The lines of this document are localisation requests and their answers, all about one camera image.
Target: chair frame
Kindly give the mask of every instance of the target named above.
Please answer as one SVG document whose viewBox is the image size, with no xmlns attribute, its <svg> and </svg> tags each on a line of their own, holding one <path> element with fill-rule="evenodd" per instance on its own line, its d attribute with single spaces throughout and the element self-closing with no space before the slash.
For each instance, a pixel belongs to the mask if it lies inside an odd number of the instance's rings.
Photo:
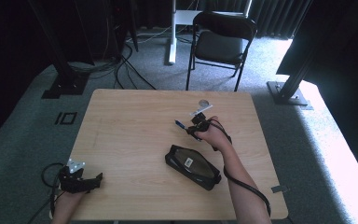
<svg viewBox="0 0 358 224">
<path fill-rule="evenodd" d="M 200 27 L 211 31 L 216 35 L 235 37 L 235 38 L 240 38 L 242 40 L 247 40 L 248 43 L 246 44 L 246 47 L 242 53 L 241 62 L 237 64 L 211 61 L 211 60 L 203 60 L 203 61 L 209 61 L 214 63 L 197 62 L 195 52 L 198 43 L 197 31 L 199 30 Z M 249 47 L 251 46 L 252 41 L 255 38 L 256 32 L 257 32 L 257 28 L 255 22 L 243 15 L 227 15 L 227 14 L 211 12 L 211 11 L 202 11 L 201 13 L 199 13 L 193 20 L 193 39 L 191 42 L 190 59 L 189 59 L 188 70 L 187 70 L 186 90 L 188 91 L 191 70 L 195 70 L 196 63 L 202 63 L 211 66 L 233 69 L 235 70 L 235 72 L 234 75 L 232 75 L 231 77 L 235 77 L 238 70 L 240 69 L 237 83 L 234 89 L 234 91 L 237 91 L 240 85 L 241 75 L 242 75 L 243 67 L 245 65 L 246 57 L 248 55 Z M 221 64 L 230 64 L 233 65 L 234 67 L 228 67 Z"/>
</svg>

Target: black case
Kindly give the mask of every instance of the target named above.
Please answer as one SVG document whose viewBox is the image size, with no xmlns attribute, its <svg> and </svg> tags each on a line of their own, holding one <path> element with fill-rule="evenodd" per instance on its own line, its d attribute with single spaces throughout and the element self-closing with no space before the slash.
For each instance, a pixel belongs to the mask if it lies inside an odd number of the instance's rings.
<svg viewBox="0 0 358 224">
<path fill-rule="evenodd" d="M 220 171 L 194 149 L 172 145 L 165 162 L 207 190 L 222 179 Z"/>
</svg>

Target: hand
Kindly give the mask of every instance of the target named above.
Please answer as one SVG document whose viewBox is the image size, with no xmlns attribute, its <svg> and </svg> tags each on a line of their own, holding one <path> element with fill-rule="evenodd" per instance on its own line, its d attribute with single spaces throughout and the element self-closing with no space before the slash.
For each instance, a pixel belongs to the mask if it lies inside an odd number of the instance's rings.
<svg viewBox="0 0 358 224">
<path fill-rule="evenodd" d="M 219 118 L 217 116 L 211 117 L 210 120 L 212 124 L 221 127 L 221 124 L 218 122 Z M 220 151 L 228 147 L 232 147 L 231 143 L 228 141 L 222 130 L 218 129 L 214 125 L 209 125 L 209 128 L 206 132 L 195 132 L 194 134 L 198 138 L 205 140 L 212 147 L 216 147 Z"/>
</svg>

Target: wooden table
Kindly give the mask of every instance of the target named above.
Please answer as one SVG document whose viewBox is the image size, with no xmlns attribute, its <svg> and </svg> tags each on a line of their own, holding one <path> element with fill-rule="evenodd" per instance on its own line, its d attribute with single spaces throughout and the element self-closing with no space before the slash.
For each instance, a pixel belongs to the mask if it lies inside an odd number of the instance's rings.
<svg viewBox="0 0 358 224">
<path fill-rule="evenodd" d="M 99 189 L 87 195 L 74 220 L 235 219 L 223 159 L 174 123 L 192 125 L 200 100 L 212 108 L 230 134 L 242 163 L 269 199 L 271 218 L 286 218 L 286 204 L 252 97 L 246 92 L 96 90 L 89 102 L 71 158 L 85 161 L 84 178 L 103 173 Z M 171 145 L 198 150 L 222 173 L 211 191 L 167 165 Z"/>
</svg>

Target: cable attached to arm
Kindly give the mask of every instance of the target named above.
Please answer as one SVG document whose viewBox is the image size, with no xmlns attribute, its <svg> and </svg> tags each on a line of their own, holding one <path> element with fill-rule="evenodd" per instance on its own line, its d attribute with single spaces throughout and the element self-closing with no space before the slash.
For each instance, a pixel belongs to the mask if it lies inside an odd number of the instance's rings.
<svg viewBox="0 0 358 224">
<path fill-rule="evenodd" d="M 241 182 L 240 180 L 232 177 L 228 171 L 226 170 L 226 166 L 223 168 L 223 172 L 225 174 L 225 176 L 227 177 L 227 179 L 231 180 L 232 182 L 234 182 L 235 184 L 245 188 L 245 189 L 248 189 L 250 190 L 252 193 L 254 193 L 255 195 L 257 195 L 258 197 L 261 198 L 261 200 L 264 201 L 264 203 L 266 204 L 266 207 L 267 207 L 267 212 L 268 212 L 268 215 L 271 217 L 271 206 L 269 204 L 269 200 L 267 199 L 266 196 L 264 196 L 264 194 L 262 192 L 260 192 L 258 189 L 255 189 L 254 187 L 248 185 L 248 184 L 245 184 L 243 182 Z"/>
</svg>

